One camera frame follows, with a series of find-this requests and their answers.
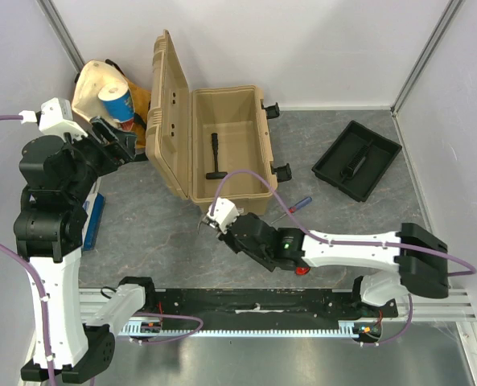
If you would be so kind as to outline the black rubber mallet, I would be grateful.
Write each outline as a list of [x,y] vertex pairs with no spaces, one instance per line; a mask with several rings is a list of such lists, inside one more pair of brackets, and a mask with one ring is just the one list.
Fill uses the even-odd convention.
[[218,161],[218,148],[219,148],[219,142],[218,142],[218,133],[212,133],[211,134],[211,142],[212,142],[212,155],[213,155],[213,165],[214,165],[214,171],[208,172],[205,175],[206,180],[217,180],[217,179],[223,179],[226,177],[228,174],[226,171],[220,171],[219,170],[219,161]]

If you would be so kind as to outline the tan plastic tool box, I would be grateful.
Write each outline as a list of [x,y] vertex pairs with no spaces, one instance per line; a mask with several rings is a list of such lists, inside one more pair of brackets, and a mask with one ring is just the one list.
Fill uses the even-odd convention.
[[[273,160],[268,121],[279,114],[278,105],[264,105],[256,85],[191,90],[169,31],[156,39],[146,155],[174,195],[202,212],[220,195],[239,213],[265,214],[270,191],[292,178],[289,165]],[[206,180],[214,171],[212,133],[219,170],[228,174]]]

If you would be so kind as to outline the black tool box tray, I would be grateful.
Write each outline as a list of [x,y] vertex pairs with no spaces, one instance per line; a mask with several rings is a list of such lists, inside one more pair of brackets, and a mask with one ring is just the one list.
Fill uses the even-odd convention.
[[311,170],[318,179],[364,202],[401,149],[395,141],[350,121]]

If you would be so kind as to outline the black handled claw hammer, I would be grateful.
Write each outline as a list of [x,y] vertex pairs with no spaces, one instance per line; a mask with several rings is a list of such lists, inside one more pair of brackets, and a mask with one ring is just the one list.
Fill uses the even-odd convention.
[[207,215],[202,215],[200,217],[198,225],[197,225],[197,233],[200,233],[200,230],[203,226],[211,228],[211,229],[214,228],[213,220],[210,217],[208,217]]

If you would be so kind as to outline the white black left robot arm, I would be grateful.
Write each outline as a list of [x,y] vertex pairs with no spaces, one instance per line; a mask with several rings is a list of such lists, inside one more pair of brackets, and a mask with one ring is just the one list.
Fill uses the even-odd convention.
[[135,133],[91,120],[91,133],[43,135],[22,151],[19,171],[26,185],[14,222],[17,252],[26,266],[35,312],[34,357],[21,370],[25,381],[83,384],[105,371],[118,333],[138,313],[157,309],[148,277],[126,277],[89,320],[80,315],[79,268],[84,203],[95,182],[135,158]]

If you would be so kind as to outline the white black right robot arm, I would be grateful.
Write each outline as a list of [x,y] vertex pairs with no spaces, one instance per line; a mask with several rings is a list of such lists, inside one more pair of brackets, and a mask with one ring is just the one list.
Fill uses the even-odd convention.
[[215,214],[210,223],[233,252],[245,253],[269,271],[304,273],[335,265],[375,269],[355,280],[349,296],[351,311],[361,317],[408,294],[449,295],[447,263],[439,256],[446,244],[417,224],[377,235],[333,235],[274,228],[253,213]]

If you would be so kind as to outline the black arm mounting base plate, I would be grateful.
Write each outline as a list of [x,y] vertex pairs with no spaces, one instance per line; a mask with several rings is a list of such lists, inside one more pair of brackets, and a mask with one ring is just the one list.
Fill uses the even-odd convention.
[[338,320],[398,316],[391,299],[382,307],[365,305],[350,291],[331,289],[165,289],[157,290],[142,312],[201,316],[203,314],[288,313],[327,314]]

